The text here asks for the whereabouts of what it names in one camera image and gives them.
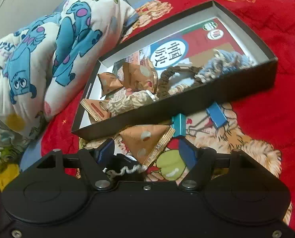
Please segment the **black hair scrunchie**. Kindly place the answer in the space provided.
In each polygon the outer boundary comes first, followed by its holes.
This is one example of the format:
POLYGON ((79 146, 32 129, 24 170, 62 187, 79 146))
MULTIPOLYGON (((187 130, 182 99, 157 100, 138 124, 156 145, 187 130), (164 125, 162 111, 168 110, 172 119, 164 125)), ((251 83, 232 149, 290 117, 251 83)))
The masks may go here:
POLYGON ((116 154, 103 169, 107 177, 114 181, 143 182, 142 165, 132 156, 116 154))

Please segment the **brown triangular snack packet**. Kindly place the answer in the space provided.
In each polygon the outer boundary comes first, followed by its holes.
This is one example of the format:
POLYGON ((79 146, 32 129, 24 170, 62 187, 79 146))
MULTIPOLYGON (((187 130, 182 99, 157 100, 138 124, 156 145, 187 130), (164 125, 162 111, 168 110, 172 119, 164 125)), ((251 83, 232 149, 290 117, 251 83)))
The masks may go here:
POLYGON ((148 90, 152 93, 157 91, 158 75, 154 68, 141 64, 124 62, 123 85, 136 91, 148 90))
POLYGON ((120 136, 132 156, 148 168, 175 134, 169 125, 136 125, 129 127, 120 136))
POLYGON ((97 76, 101 84, 102 97, 123 87, 121 81, 112 73, 103 72, 97 76))
POLYGON ((104 121, 111 117, 111 112, 108 110, 108 101, 106 100, 83 98, 80 104, 95 122, 104 121))

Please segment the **beige knitted scrunchie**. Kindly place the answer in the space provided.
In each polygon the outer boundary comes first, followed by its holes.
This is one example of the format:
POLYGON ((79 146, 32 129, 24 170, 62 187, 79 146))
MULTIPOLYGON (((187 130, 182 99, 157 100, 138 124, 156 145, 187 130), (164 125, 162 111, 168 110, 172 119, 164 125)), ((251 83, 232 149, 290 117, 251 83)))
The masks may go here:
POLYGON ((182 93, 189 87, 190 86, 187 84, 177 84, 173 88, 168 89, 166 86, 162 85, 157 88, 156 94, 148 90, 129 93, 125 88, 122 88, 108 100, 106 108, 112 116, 116 116, 157 102, 160 98, 167 98, 172 95, 182 93))

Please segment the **light blue knitted scrunchie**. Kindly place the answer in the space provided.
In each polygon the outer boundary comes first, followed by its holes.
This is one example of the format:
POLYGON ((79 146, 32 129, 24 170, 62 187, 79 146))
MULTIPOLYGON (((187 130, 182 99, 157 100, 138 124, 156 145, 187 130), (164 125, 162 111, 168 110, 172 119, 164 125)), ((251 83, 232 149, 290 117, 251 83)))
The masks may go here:
POLYGON ((250 57, 236 51, 227 52, 214 49, 213 52, 213 57, 195 75, 202 83, 207 83, 235 71, 251 68, 254 65, 254 61, 250 57))

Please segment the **teal binder clip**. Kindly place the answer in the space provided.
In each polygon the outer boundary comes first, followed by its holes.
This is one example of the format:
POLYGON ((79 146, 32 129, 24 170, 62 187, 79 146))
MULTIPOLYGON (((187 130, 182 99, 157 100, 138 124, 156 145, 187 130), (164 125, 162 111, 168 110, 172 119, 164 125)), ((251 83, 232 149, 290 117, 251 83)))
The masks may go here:
POLYGON ((186 116, 179 113, 172 117, 172 128, 175 130, 174 138, 181 138, 186 136, 186 116))

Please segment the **blue binder clip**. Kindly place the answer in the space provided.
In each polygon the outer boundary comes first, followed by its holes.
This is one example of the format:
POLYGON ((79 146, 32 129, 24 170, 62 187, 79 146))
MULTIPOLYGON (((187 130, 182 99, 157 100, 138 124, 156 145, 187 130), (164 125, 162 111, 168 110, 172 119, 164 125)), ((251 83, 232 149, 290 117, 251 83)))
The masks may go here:
POLYGON ((206 109, 206 112, 216 129, 221 128, 228 122, 225 114, 223 113, 219 104, 217 104, 216 102, 214 102, 210 107, 208 107, 206 109))

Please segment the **red bed blanket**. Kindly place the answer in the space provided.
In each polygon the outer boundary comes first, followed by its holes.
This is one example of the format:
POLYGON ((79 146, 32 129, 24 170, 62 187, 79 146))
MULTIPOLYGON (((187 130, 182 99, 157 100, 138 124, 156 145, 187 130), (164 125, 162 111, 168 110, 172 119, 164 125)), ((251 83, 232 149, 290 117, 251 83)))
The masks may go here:
MULTIPOLYGON (((130 38, 171 16, 209 0, 147 0, 130 38)), ((278 57, 274 85, 224 104, 230 123, 218 134, 189 137, 219 153, 239 148, 270 169, 289 188, 292 204, 285 222, 295 230, 295 0, 214 0, 245 22, 278 57)))

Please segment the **white blue monster quilt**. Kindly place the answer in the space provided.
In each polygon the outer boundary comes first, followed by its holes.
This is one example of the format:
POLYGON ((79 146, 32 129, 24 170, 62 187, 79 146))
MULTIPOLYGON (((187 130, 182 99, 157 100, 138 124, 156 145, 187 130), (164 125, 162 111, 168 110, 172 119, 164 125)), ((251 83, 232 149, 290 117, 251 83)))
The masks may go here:
POLYGON ((0 39, 0 189, 19 175, 18 160, 45 123, 136 19, 124 0, 67 0, 60 12, 0 39))

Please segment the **colourful history book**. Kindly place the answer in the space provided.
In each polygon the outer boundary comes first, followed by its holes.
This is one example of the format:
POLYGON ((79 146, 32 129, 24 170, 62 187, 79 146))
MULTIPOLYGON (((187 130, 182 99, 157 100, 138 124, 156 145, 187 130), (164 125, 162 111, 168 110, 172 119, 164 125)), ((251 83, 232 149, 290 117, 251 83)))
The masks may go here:
POLYGON ((169 66, 203 66, 215 50, 244 51, 219 18, 214 17, 187 27, 166 38, 145 46, 114 63, 113 74, 123 79, 124 62, 153 66, 161 74, 169 66))

